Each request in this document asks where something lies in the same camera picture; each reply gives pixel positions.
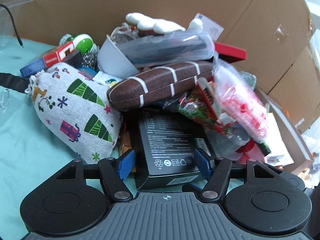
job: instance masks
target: plastic bag with red contents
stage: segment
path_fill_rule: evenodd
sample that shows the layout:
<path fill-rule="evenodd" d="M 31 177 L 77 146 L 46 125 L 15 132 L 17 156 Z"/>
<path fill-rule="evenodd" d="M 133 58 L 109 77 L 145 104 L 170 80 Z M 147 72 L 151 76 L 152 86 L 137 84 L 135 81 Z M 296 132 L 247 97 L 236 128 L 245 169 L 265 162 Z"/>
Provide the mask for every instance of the plastic bag with red contents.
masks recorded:
<path fill-rule="evenodd" d="M 268 132 L 267 110 L 238 71 L 229 63 L 214 59 L 215 98 L 227 114 L 238 121 L 258 143 Z"/>

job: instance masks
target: silver tinsel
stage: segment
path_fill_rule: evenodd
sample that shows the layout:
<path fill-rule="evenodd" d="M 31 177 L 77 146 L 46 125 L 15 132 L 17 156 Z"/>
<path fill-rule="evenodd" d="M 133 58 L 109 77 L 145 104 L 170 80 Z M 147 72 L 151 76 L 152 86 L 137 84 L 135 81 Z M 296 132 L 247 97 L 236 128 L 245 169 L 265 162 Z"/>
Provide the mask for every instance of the silver tinsel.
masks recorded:
<path fill-rule="evenodd" d="M 97 71 L 98 64 L 97 64 L 97 53 L 87 52 L 82 55 L 83 63 L 82 65 L 85 67 L 92 68 L 94 71 Z"/>

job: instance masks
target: pink star print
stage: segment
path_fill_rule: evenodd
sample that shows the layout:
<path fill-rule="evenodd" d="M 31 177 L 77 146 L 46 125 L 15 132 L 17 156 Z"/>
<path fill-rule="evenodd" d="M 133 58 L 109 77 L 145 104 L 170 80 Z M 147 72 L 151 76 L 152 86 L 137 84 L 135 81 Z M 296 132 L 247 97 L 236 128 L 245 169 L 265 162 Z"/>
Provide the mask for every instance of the pink star print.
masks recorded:
<path fill-rule="evenodd" d="M 105 110 L 107 114 L 111 113 L 111 107 L 108 105 L 106 105 L 106 107 L 103 110 Z"/>

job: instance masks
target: black box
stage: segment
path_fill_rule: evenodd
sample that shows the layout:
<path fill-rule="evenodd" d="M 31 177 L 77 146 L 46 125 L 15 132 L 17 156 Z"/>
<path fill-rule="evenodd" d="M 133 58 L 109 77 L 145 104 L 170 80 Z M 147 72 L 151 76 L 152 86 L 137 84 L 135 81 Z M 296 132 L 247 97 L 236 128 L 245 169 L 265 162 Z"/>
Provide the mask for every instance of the black box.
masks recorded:
<path fill-rule="evenodd" d="M 193 161 L 196 147 L 214 151 L 201 125 L 180 113 L 140 108 L 126 115 L 136 151 L 137 189 L 160 188 L 203 180 Z"/>

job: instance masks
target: christmas tree print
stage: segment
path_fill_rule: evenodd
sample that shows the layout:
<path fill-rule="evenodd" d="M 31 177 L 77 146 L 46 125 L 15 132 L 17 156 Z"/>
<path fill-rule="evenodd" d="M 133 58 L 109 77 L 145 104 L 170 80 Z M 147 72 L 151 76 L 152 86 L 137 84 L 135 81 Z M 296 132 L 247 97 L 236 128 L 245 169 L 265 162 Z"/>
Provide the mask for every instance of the christmas tree print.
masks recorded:
<path fill-rule="evenodd" d="M 93 154 L 92 154 L 92 159 L 93 159 L 94 161 L 100 160 L 100 154 L 99 154 L 99 153 L 93 153 Z"/>
<path fill-rule="evenodd" d="M 98 117 L 94 114 L 90 117 L 87 122 L 84 131 L 90 133 L 94 136 L 98 136 L 100 139 L 103 139 L 108 142 L 113 142 L 112 137 L 110 136 L 107 128 L 103 125 L 103 123 L 98 119 Z"/>
<path fill-rule="evenodd" d="M 82 97 L 85 100 L 97 103 L 100 106 L 104 106 L 103 101 L 97 96 L 88 85 L 82 82 L 80 79 L 76 79 L 67 89 L 68 93 Z"/>

